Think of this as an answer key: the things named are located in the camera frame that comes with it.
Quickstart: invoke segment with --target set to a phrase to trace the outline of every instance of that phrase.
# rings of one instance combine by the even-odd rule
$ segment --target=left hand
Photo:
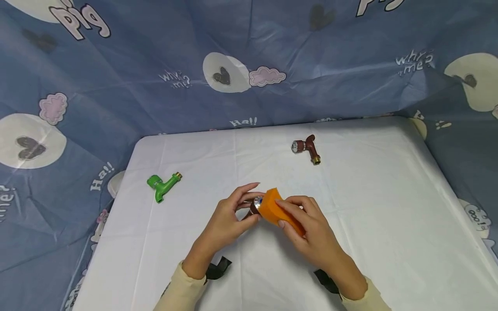
[[[260,215],[252,215],[244,220],[238,220],[235,212],[241,208],[248,208],[261,192],[249,192],[259,183],[240,186],[226,199],[218,202],[216,209],[201,235],[197,238],[187,258],[183,262],[183,271],[193,278],[200,280],[206,274],[207,268],[216,252],[235,242],[239,236],[256,225]]]

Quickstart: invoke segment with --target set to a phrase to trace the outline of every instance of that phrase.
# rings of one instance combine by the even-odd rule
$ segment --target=wrist
[[[198,243],[195,241],[188,253],[187,257],[183,261],[182,269],[187,276],[195,280],[201,280],[206,275],[209,264],[213,260],[214,252],[212,252],[208,247],[205,247],[203,243]]]
[[[368,290],[367,281],[348,254],[341,254],[341,258],[324,271],[334,280],[339,292],[345,298],[360,300],[365,296]]]

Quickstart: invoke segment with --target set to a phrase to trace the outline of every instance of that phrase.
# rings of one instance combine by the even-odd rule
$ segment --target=faucet
[[[171,178],[167,182],[163,182],[162,179],[157,176],[157,175],[152,175],[150,176],[149,179],[147,179],[147,184],[154,190],[156,190],[155,193],[155,200],[158,203],[161,203],[163,199],[163,195],[168,193],[168,191],[180,180],[182,179],[182,174],[176,172],[171,176]]]
[[[313,142],[314,140],[315,140],[315,135],[309,135],[305,141],[294,140],[292,142],[291,149],[292,152],[294,153],[300,153],[303,152],[304,150],[308,150],[310,152],[311,162],[313,162],[314,165],[318,165],[322,162],[322,160],[320,159],[320,156],[316,152],[315,143]]]

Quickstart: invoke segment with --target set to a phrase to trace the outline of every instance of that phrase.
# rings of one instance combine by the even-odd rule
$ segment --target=green faucet
[[[168,191],[181,179],[182,179],[182,174],[178,172],[173,174],[173,176],[171,176],[171,178],[165,183],[162,182],[162,179],[159,176],[152,175],[150,176],[149,179],[147,179],[147,184],[152,189],[156,190],[155,194],[156,202],[161,203],[164,200],[162,196],[168,193]]]

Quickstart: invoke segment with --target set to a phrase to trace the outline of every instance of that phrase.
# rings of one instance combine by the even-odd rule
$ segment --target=hand
[[[339,245],[315,199],[296,196],[276,203],[294,216],[306,230],[304,237],[301,237],[288,222],[278,221],[294,247],[308,262],[325,271],[344,297],[351,300],[363,298],[368,289],[367,281],[352,258]]]
[[[288,197],[285,201],[277,201],[277,204],[294,216],[306,230],[304,237],[301,237],[289,223],[279,220],[278,224],[294,247],[315,267],[325,272],[329,270],[335,259],[342,256],[344,251],[315,199],[295,196]]]
[[[244,201],[252,201],[255,197],[264,195],[261,192],[249,192],[258,185],[259,183],[252,183],[238,187],[228,198],[218,203],[206,228],[183,262],[183,271],[189,277],[202,279],[216,252],[235,242],[261,219],[259,215],[252,215],[239,221],[235,216],[239,209],[250,207],[250,203]]]

